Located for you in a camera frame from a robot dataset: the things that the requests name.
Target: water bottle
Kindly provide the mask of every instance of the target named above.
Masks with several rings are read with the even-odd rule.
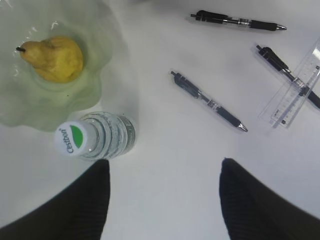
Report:
[[[61,124],[54,136],[59,152],[89,161],[123,155],[133,148],[135,141],[136,131],[130,120],[102,111]]]

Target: glass bowl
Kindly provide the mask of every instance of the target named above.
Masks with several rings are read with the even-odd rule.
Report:
[[[101,97],[101,69],[112,55],[100,0],[0,1],[0,123],[51,132],[70,113]],[[80,46],[84,68],[70,83],[42,79],[16,47],[27,41],[67,36]]]

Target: pen clip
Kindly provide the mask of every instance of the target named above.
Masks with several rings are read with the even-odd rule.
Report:
[[[201,18],[223,20],[223,19],[227,19],[228,17],[229,17],[228,15],[214,13],[214,12],[205,11],[205,10],[200,10],[196,13],[195,18],[196,18],[196,20],[200,20]]]
[[[256,46],[259,50],[259,54],[267,60],[276,70],[288,70],[289,67],[275,54],[275,52],[270,47],[260,47]]]
[[[180,73],[171,72],[174,76],[174,83],[177,84],[180,88],[188,92],[192,97],[198,99],[201,94],[199,88],[192,84],[189,80],[187,80],[184,76]]]

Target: ballpoint pen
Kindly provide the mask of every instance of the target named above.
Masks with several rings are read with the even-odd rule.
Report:
[[[246,27],[251,29],[262,29],[268,31],[287,30],[285,26],[273,22],[230,17],[228,15],[213,13],[204,10],[200,10],[196,14],[191,14],[191,17],[195,18],[197,21],[210,22],[215,24],[236,25],[239,27]]]
[[[188,92],[195,99],[201,100],[203,104],[205,104],[208,108],[212,109],[214,112],[219,114],[234,127],[239,128],[244,132],[248,132],[248,129],[245,127],[245,125],[241,123],[239,119],[237,119],[230,112],[228,112],[223,106],[216,103],[211,97],[209,97],[206,93],[200,90],[192,82],[190,82],[188,79],[186,79],[178,72],[172,71],[171,74],[174,76],[174,83],[177,84],[180,88]]]
[[[275,52],[270,47],[260,47],[259,45],[256,46],[259,50],[259,54],[266,59],[277,71],[286,75],[286,77],[293,82],[298,88],[301,89],[300,96],[306,95],[310,88],[299,78],[295,77],[292,74],[292,71],[289,67],[275,54]],[[320,98],[311,91],[308,99],[320,109]]]

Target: pen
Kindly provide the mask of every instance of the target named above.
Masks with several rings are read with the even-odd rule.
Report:
[[[191,17],[197,21],[209,22],[215,24],[236,25],[239,27],[262,29],[268,31],[283,31],[287,30],[282,26],[273,22],[256,21],[246,18],[230,17],[228,15],[200,10],[196,14],[191,14]]]
[[[299,78],[295,77],[292,74],[292,71],[289,67],[275,54],[275,52],[270,47],[260,47],[259,45],[256,46],[259,50],[259,54],[266,59],[277,71],[283,73],[287,76],[287,78],[293,82],[298,88],[301,89],[300,96],[306,95],[310,88]],[[320,98],[311,91],[308,99],[320,109]]]
[[[188,79],[186,79],[178,72],[176,73],[172,71],[171,74],[174,76],[174,83],[177,84],[180,88],[188,92],[195,99],[201,100],[203,104],[205,104],[208,108],[212,109],[214,112],[219,114],[234,127],[239,128],[244,132],[248,132],[246,126],[243,125],[239,119],[237,119],[230,112],[228,112],[223,106],[216,103],[211,97],[209,97],[206,93],[201,91],[192,82],[190,82]]]

